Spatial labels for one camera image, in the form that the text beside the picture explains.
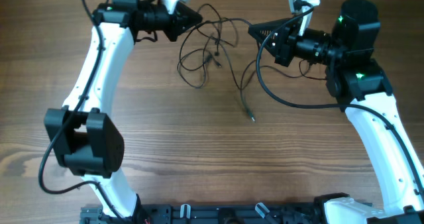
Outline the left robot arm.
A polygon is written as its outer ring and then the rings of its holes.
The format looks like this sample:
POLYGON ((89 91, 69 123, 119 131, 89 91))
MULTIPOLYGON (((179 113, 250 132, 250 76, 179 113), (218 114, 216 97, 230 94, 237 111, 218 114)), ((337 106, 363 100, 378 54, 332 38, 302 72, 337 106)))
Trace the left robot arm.
POLYGON ((151 41, 163 32, 173 42, 201 22, 188 1, 106 0, 89 11, 91 43, 77 82, 62 107, 49 109, 44 118, 47 153, 91 186, 103 222, 150 222, 121 169, 125 144, 111 120, 113 96, 140 31, 151 41))

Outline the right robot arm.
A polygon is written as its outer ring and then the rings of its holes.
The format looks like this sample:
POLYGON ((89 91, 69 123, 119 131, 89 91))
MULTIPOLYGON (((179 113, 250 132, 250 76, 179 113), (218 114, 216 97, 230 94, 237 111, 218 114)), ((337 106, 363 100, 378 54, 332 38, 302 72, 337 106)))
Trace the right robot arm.
POLYGON ((399 118, 392 86, 373 59, 378 10, 346 0, 330 34, 307 27, 315 4, 293 0, 292 17, 250 25, 248 33, 275 62, 293 58, 325 66, 335 107, 359 134, 378 179, 384 206, 376 209, 339 193, 315 198, 320 223, 422 223, 423 166, 399 118))

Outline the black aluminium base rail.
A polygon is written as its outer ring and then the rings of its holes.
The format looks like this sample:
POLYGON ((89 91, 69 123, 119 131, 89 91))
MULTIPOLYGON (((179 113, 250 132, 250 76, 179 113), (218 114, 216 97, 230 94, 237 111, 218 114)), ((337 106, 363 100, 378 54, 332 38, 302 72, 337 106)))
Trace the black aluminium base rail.
POLYGON ((83 207, 79 222, 92 223, 325 223, 314 203, 283 205, 143 205, 141 216, 118 219, 100 207, 83 207))

